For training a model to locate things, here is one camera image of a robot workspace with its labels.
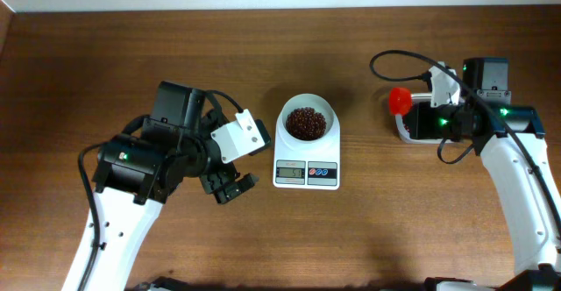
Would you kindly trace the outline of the orange measuring scoop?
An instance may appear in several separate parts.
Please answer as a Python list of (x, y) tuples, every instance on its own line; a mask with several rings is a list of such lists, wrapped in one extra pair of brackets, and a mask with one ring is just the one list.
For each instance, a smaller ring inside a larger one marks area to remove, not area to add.
[(413, 106), (412, 95), (409, 89), (392, 88), (388, 97), (389, 111), (394, 116), (407, 115)]

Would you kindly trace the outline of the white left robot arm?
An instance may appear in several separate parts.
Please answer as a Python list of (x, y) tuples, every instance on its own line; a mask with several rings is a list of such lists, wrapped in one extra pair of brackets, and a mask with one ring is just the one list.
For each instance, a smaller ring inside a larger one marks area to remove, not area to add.
[(78, 155), (89, 215), (63, 284), (66, 290), (123, 290), (140, 246), (168, 197), (186, 178), (196, 178), (219, 204), (258, 181), (233, 162), (267, 148), (263, 122), (243, 110), (230, 122), (216, 109), (205, 116), (182, 113), (134, 118), (111, 140), (97, 144), (92, 178)]

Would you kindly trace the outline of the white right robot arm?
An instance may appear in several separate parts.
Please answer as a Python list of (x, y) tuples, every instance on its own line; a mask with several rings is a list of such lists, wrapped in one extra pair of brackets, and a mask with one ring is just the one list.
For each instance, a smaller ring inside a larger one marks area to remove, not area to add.
[(410, 144), (469, 141), (494, 183), (514, 248), (515, 276), (503, 290), (560, 288), (560, 195), (536, 110), (514, 106), (508, 61), (464, 61), (460, 82), (443, 62), (420, 76), (423, 94), (397, 90), (390, 108)]

